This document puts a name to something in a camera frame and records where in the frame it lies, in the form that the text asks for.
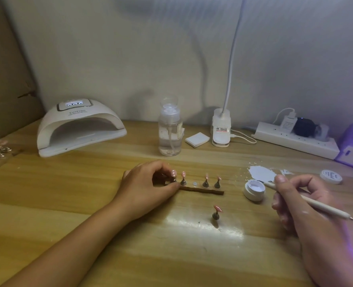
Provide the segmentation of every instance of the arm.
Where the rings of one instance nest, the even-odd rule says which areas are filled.
[[[171,176],[171,168],[154,161],[126,171],[111,203],[1,286],[77,286],[105,246],[126,224],[150,212],[179,189],[179,183],[156,188],[152,184],[153,176]]]
[[[297,232],[309,275],[321,287],[353,287],[353,249],[345,221],[315,211],[296,188],[307,187],[306,195],[332,207],[342,209],[342,205],[322,180],[309,174],[291,181],[277,175],[275,183],[278,193],[272,208],[287,230]]]

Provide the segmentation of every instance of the uv nail lamp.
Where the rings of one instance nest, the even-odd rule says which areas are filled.
[[[38,128],[37,148],[50,157],[82,146],[126,135],[122,121],[107,106],[91,99],[57,104]]]

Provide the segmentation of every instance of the cardboard box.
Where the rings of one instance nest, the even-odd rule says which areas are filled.
[[[35,82],[0,3],[0,138],[44,115]]]

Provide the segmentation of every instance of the power strip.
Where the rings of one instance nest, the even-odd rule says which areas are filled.
[[[333,138],[328,142],[321,142],[314,138],[305,138],[293,133],[287,134],[280,131],[280,127],[259,122],[255,139],[306,152],[316,156],[334,160],[340,150]]]

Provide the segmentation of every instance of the pink nail tip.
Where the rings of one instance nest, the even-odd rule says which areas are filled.
[[[222,210],[220,209],[220,207],[218,207],[217,205],[214,205],[213,207],[216,209],[217,212],[222,212]]]

